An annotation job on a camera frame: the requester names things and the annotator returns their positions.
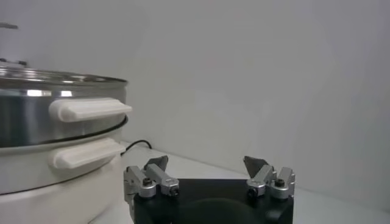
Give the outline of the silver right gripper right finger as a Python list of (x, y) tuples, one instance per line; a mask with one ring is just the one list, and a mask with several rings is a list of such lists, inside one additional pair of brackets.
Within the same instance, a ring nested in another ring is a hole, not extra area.
[(279, 172), (264, 159), (245, 156), (244, 165), (250, 178), (246, 181), (249, 198), (269, 194), (277, 200), (294, 196), (296, 176), (292, 168), (282, 167)]

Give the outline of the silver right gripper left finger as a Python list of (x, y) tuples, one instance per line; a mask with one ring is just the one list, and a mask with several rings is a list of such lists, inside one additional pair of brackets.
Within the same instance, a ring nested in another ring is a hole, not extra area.
[(150, 159), (141, 169), (126, 167), (124, 195), (130, 210), (136, 205), (154, 209), (177, 210), (180, 198), (179, 180), (166, 173), (168, 157)]

